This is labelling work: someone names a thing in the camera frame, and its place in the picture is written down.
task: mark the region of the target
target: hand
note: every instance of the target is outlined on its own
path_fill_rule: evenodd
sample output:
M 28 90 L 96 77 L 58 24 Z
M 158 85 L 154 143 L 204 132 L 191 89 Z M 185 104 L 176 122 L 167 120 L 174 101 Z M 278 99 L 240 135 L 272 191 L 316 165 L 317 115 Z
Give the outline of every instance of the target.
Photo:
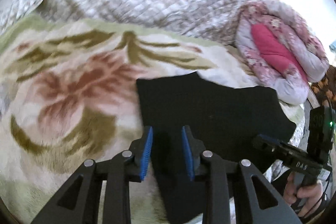
M 323 195 L 323 187 L 322 182 L 319 180 L 316 184 L 306 187 L 301 187 L 298 191 L 296 191 L 296 186 L 294 184 L 294 173 L 290 173 L 287 179 L 288 183 L 286 185 L 285 191 L 283 193 L 283 198 L 286 203 L 291 206 L 296 202 L 297 198 L 307 198 L 307 201 L 301 211 L 298 213 L 298 217 L 304 217 L 306 213 L 315 205 L 315 203 L 322 197 Z M 314 213 L 317 208 L 320 206 L 322 201 L 320 201 L 313 210 L 307 215 L 311 215 Z

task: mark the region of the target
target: black cable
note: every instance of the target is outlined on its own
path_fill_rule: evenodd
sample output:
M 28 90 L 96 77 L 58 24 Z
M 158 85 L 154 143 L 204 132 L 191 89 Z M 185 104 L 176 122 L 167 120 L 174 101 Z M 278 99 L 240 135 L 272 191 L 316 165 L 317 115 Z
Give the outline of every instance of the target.
M 327 189 L 328 189 L 328 186 L 329 186 L 329 182 L 330 182 L 330 176 L 329 176 L 329 179 L 328 179 L 328 183 L 327 183 L 327 186 L 322 194 L 322 196 L 320 197 L 320 199 L 314 204 L 313 207 L 310 208 L 310 210 L 303 216 L 303 218 L 305 218 L 314 208 L 315 206 L 322 200 L 322 198 L 326 195 L 326 192 L 327 192 Z

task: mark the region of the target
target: black cloth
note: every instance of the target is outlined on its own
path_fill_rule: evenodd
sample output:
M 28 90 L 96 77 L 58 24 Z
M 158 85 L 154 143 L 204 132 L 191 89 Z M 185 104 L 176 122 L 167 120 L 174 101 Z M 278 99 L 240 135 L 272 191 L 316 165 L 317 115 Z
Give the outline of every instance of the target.
M 256 86 L 233 89 L 197 73 L 137 80 L 142 121 L 154 129 L 152 165 L 168 221 L 185 223 L 204 212 L 205 185 L 185 171 L 181 128 L 189 125 L 207 150 L 225 160 L 249 159 L 265 172 L 275 158 L 254 150 L 257 134 L 288 142 L 295 124 L 283 113 L 276 91 Z

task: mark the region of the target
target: brown patterned fabric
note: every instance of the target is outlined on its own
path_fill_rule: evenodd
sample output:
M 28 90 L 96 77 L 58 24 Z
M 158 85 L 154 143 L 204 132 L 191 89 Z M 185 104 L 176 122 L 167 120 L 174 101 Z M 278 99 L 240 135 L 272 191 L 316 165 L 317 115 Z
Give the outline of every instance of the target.
M 28 15 L 0 36 L 0 53 L 0 197 L 22 224 L 85 159 L 108 160 L 141 136 L 137 78 L 197 70 L 233 88 L 258 84 L 226 46 L 91 19 L 51 24 Z M 303 109 L 279 104 L 296 124 L 290 144 L 298 146 Z M 152 165 L 131 185 L 130 208 L 132 224 L 168 224 Z
M 311 89 L 314 92 L 320 105 L 327 105 L 328 101 L 326 96 L 330 99 L 333 109 L 336 108 L 336 68 L 329 66 L 327 73 L 323 76 L 322 80 L 313 83 Z

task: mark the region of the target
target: red object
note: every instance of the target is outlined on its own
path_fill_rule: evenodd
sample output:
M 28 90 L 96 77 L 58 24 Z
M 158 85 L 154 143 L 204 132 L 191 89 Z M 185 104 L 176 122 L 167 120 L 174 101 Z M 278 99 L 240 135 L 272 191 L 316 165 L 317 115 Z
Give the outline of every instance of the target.
M 292 64 L 299 70 L 302 79 L 308 82 L 307 74 L 296 60 L 294 54 L 282 45 L 265 25 L 253 25 L 251 33 L 260 56 L 270 66 L 284 75 L 289 64 Z

